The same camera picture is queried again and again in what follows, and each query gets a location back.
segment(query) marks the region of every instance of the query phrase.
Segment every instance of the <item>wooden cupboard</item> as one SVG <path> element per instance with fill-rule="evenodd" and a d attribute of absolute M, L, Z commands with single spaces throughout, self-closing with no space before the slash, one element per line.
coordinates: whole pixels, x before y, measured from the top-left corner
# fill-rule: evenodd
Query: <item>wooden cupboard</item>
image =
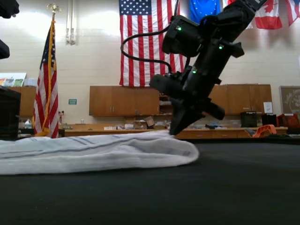
<path fill-rule="evenodd" d="M 135 114 L 159 114 L 159 92 L 152 88 L 135 89 Z"/>
<path fill-rule="evenodd" d="M 227 85 L 215 85 L 209 96 L 209 98 L 211 98 L 212 103 L 217 104 L 225 110 L 225 114 L 228 114 L 227 92 Z"/>
<path fill-rule="evenodd" d="M 20 117 L 32 117 L 36 87 L 9 87 L 9 89 L 21 93 Z"/>
<path fill-rule="evenodd" d="M 211 101 L 225 110 L 226 115 L 241 112 L 264 113 L 263 103 L 272 102 L 269 84 L 215 85 Z M 135 116 L 159 114 L 159 92 L 151 88 L 91 86 L 90 115 Z"/>
<path fill-rule="evenodd" d="M 112 86 L 90 86 L 90 115 L 110 115 L 113 104 Z"/>
<path fill-rule="evenodd" d="M 135 89 L 112 87 L 112 115 L 135 115 Z"/>
<path fill-rule="evenodd" d="M 249 85 L 250 110 L 258 114 L 264 113 L 264 102 L 272 102 L 271 85 L 253 84 Z"/>
<path fill-rule="evenodd" d="M 237 115 L 250 111 L 249 86 L 244 84 L 229 84 L 227 88 L 228 113 Z"/>
<path fill-rule="evenodd" d="M 90 87 L 90 115 L 134 116 L 159 113 L 159 93 L 151 88 Z"/>

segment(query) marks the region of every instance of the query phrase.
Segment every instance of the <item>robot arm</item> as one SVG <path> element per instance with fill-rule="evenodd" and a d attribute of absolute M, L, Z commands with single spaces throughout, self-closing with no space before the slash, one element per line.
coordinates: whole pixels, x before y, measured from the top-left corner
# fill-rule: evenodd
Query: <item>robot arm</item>
<path fill-rule="evenodd" d="M 253 20 L 267 0 L 236 0 L 216 16 L 194 23 L 179 15 L 173 18 L 163 42 L 163 52 L 190 57 L 199 54 L 193 66 L 165 76 L 155 75 L 150 86 L 168 95 L 173 105 L 170 134 L 176 135 L 207 112 L 222 120 L 225 112 L 209 95 L 230 56 L 244 55 L 241 43 L 233 41 Z"/>

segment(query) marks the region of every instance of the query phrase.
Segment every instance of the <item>black box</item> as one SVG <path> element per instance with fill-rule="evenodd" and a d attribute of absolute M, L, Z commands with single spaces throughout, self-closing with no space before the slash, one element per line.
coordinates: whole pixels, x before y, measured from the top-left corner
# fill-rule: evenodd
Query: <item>black box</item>
<path fill-rule="evenodd" d="M 21 94 L 0 86 L 0 140 L 18 138 Z"/>

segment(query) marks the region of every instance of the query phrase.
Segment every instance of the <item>black cable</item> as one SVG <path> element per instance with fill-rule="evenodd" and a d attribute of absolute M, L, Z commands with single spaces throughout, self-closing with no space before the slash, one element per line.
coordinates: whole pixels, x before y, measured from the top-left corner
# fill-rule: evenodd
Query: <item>black cable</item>
<path fill-rule="evenodd" d="M 175 11 L 174 11 L 174 16 L 177 16 L 177 13 L 178 13 L 178 5 L 179 5 L 179 0 L 176 1 Z"/>
<path fill-rule="evenodd" d="M 191 61 L 191 57 L 187 57 L 187 61 L 186 61 L 186 64 L 184 66 L 184 69 L 186 69 L 189 66 L 190 61 Z"/>
<path fill-rule="evenodd" d="M 145 33 L 145 34 L 136 34 L 136 35 L 133 35 L 133 36 L 130 36 L 128 37 L 127 39 L 125 39 L 122 44 L 121 44 L 121 52 L 128 58 L 130 59 L 133 59 L 133 60 L 137 60 L 137 61 L 142 61 L 142 62 L 156 62 L 156 63 L 161 63 L 161 64 L 165 64 L 168 69 L 169 69 L 169 73 L 172 72 L 172 67 L 169 63 L 165 62 L 165 61 L 162 61 L 162 60 L 150 60 L 150 59 L 142 59 L 142 58 L 138 58 L 138 57 L 135 57 L 135 56 L 132 56 L 132 55 L 129 55 L 127 54 L 126 52 L 124 52 L 124 45 L 126 44 L 126 42 L 134 39 L 134 38 L 139 38 L 139 37 L 145 37 L 145 36 L 155 36 L 155 35 L 159 35 L 159 34 L 162 34 L 162 33 L 165 33 L 167 30 L 169 29 L 169 25 L 164 28 L 163 30 L 161 31 L 156 31 L 156 32 L 153 32 L 153 33 Z"/>

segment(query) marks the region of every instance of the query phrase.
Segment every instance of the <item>folded cloth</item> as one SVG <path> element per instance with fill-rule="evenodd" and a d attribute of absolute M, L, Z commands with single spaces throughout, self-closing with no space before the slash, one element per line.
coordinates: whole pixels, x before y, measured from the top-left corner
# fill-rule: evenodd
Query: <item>folded cloth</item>
<path fill-rule="evenodd" d="M 0 174 L 74 173 L 122 168 L 170 167 L 199 157 L 189 142 L 167 131 L 0 142 Z"/>

